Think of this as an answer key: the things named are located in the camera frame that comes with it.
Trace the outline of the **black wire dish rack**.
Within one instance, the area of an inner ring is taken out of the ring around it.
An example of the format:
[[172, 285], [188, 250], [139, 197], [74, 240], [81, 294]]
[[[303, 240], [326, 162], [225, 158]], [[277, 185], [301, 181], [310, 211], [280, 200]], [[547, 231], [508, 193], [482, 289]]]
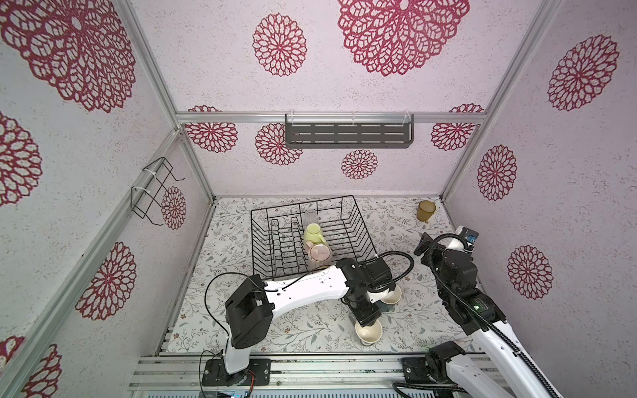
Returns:
[[300, 275], [342, 258], [377, 254], [353, 196], [254, 209], [250, 212], [253, 272], [263, 278]]

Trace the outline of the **yellow ribbed cup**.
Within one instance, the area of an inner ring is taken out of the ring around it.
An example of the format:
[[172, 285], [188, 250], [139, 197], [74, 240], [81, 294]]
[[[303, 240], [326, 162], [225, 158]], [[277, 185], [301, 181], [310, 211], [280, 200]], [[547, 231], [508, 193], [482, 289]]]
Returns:
[[416, 218], [420, 222], [429, 222], [436, 214], [436, 204], [433, 201], [423, 200], [418, 203]]

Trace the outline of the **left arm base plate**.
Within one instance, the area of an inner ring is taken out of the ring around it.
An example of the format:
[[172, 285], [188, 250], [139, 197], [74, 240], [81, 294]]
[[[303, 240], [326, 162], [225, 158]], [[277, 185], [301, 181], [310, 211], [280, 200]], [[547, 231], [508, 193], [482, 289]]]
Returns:
[[270, 359], [251, 359], [247, 369], [228, 373], [222, 359], [206, 361], [202, 386], [268, 386], [270, 383]]

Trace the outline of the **light green mug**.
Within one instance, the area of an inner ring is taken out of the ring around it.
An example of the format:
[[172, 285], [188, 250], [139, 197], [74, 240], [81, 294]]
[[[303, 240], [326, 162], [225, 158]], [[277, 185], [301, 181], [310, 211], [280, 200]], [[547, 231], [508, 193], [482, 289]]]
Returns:
[[311, 224], [307, 228], [305, 228], [305, 232], [303, 234], [303, 242], [305, 245], [328, 245], [328, 242], [323, 235], [323, 230], [320, 224]]

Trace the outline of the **dark green mug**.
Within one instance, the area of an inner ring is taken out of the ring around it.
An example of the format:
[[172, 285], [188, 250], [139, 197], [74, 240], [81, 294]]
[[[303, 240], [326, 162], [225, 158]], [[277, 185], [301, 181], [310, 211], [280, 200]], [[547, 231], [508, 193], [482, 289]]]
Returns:
[[394, 290], [388, 290], [387, 294], [378, 300], [377, 305], [383, 313], [393, 312], [402, 299], [402, 289], [396, 285]]

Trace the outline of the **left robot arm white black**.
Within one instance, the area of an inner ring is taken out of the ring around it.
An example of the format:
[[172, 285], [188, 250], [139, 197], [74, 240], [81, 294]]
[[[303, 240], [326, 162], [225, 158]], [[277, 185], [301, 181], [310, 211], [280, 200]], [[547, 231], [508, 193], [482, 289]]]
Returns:
[[392, 281], [381, 287], [373, 285], [376, 276], [391, 275], [387, 265], [380, 258], [377, 261], [381, 266], [378, 270], [353, 258], [343, 258], [297, 279], [266, 282], [258, 275], [246, 278], [225, 302], [230, 332], [222, 358], [227, 374], [245, 371], [252, 348], [265, 339], [272, 321], [294, 309], [342, 299], [358, 324], [374, 325], [380, 317], [376, 302], [396, 289]]

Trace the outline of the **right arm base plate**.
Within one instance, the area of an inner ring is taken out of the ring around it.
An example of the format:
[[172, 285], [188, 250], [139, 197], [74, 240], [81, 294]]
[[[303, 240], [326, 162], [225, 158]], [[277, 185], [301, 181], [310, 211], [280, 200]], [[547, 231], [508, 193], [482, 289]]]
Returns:
[[446, 365], [451, 359], [465, 355], [465, 350], [454, 342], [441, 343], [416, 357], [401, 359], [405, 381], [411, 384], [451, 383]]

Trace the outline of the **pink ceramic mug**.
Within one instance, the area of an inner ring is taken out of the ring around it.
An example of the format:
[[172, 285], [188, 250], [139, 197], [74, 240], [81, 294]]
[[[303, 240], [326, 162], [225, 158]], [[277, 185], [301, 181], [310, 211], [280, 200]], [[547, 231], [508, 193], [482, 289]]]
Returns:
[[328, 245], [315, 244], [311, 241], [305, 243], [308, 255], [308, 271], [314, 271], [332, 265], [332, 250]]

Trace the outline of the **grey cream mug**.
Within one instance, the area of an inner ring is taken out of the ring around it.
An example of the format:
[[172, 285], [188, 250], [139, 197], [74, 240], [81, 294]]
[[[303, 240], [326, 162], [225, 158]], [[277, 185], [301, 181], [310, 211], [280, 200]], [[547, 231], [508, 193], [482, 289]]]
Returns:
[[362, 326], [359, 322], [354, 324], [355, 333], [360, 343], [365, 346], [373, 346], [383, 337], [383, 325], [377, 319], [371, 326]]

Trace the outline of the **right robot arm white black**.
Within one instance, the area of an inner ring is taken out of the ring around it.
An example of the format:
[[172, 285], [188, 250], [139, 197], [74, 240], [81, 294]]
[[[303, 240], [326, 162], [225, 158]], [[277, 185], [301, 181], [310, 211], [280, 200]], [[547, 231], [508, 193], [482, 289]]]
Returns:
[[429, 377], [455, 384], [472, 397], [560, 397], [562, 394], [520, 343], [499, 306], [477, 287], [478, 268], [472, 256], [477, 237], [477, 232], [465, 227], [459, 234], [436, 238], [425, 233], [414, 255], [433, 274], [447, 313], [479, 344], [509, 388], [504, 389], [486, 375], [453, 342], [428, 351]]

